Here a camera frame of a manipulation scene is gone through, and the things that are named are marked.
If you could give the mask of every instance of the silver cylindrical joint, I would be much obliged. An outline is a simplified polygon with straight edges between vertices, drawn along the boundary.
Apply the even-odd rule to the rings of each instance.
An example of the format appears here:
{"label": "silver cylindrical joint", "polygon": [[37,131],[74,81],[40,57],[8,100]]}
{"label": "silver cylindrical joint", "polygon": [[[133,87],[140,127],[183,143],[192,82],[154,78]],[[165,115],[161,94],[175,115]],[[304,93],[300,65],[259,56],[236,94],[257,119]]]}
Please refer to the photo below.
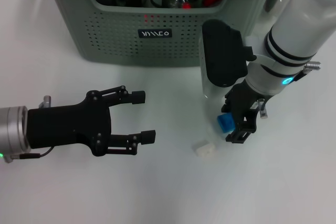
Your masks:
{"label": "silver cylindrical joint", "polygon": [[42,108],[50,108],[51,107],[51,96],[49,96],[49,95],[44,96],[43,97],[43,102],[38,107],[40,109],[42,109]]}
{"label": "silver cylindrical joint", "polygon": [[303,68],[303,73],[308,74],[313,70],[320,70],[321,63],[318,61],[309,61]]}
{"label": "silver cylindrical joint", "polygon": [[4,156],[29,152],[27,112],[25,106],[0,109],[0,153]]}

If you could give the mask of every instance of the white robotic arm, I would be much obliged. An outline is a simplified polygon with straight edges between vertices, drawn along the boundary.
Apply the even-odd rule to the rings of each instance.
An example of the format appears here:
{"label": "white robotic arm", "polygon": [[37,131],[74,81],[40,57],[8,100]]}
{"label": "white robotic arm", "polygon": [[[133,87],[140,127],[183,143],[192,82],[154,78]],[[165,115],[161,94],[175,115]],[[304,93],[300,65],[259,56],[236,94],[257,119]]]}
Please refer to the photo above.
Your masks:
{"label": "white robotic arm", "polygon": [[[220,72],[222,66],[225,66],[225,71],[231,71],[235,66],[234,73],[240,70],[244,74],[245,71],[241,69],[246,66],[235,59],[245,57],[250,61],[247,75],[244,74],[245,80],[230,89],[222,107],[223,113],[232,114],[232,124],[235,125],[226,141],[244,143],[256,131],[258,112],[262,118],[267,117],[266,102],[270,98],[311,70],[320,69],[320,63],[311,60],[336,30],[336,0],[290,0],[264,40],[245,38],[244,50],[238,46],[234,48],[235,54],[231,54],[231,46],[239,38],[234,35],[233,29],[227,32],[230,28],[220,28],[214,22],[219,21],[211,20],[203,26],[205,50],[201,58],[204,59],[203,68],[206,69],[208,80],[214,86],[227,90],[227,84],[232,85],[237,79],[220,78],[213,73]],[[227,35],[220,41],[225,46],[217,48],[222,51],[216,58],[213,55],[216,49],[209,50],[209,45],[214,40],[213,35],[218,35],[218,29]]]}

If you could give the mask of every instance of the black ring band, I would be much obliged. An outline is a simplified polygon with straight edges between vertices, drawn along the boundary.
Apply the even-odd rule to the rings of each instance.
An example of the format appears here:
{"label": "black ring band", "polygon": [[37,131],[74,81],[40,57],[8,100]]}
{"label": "black ring band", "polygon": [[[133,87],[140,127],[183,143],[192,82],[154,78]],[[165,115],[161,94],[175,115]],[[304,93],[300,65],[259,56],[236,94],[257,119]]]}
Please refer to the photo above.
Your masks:
{"label": "black ring band", "polygon": [[275,76],[275,77],[279,77],[279,78],[290,78],[290,77],[294,77],[296,76],[299,72],[295,73],[295,74],[281,74],[281,73],[276,73],[273,70],[269,69],[268,67],[265,67],[263,65],[261,65],[261,67],[268,72],[269,74]]}
{"label": "black ring band", "polygon": [[313,58],[315,55],[310,56],[310,57],[297,57],[294,55],[290,55],[289,53],[283,51],[274,41],[273,36],[272,36],[272,29],[269,31],[269,41],[271,42],[272,46],[274,47],[275,50],[277,50],[282,56],[290,59],[290,60],[298,60],[298,61],[308,61],[311,58]]}
{"label": "black ring band", "polygon": [[292,67],[292,68],[302,67],[305,64],[307,64],[307,62],[297,64],[297,63],[291,63],[291,62],[286,62],[286,61],[282,60],[275,53],[273,53],[273,51],[270,49],[270,47],[268,45],[267,37],[268,37],[268,34],[266,35],[265,41],[264,41],[265,48],[266,48],[267,52],[269,53],[269,55],[271,55],[272,58],[275,59],[278,63],[280,63],[280,64],[282,64],[282,65],[284,65],[286,67]]}

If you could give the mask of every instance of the small white block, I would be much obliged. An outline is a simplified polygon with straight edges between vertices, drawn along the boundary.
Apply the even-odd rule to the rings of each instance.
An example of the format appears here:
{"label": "small white block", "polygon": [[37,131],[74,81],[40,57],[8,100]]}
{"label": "small white block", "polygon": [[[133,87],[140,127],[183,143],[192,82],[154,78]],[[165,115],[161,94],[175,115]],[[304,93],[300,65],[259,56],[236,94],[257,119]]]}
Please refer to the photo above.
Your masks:
{"label": "small white block", "polygon": [[216,146],[208,141],[204,142],[203,146],[198,147],[195,152],[199,157],[212,155],[216,151]]}

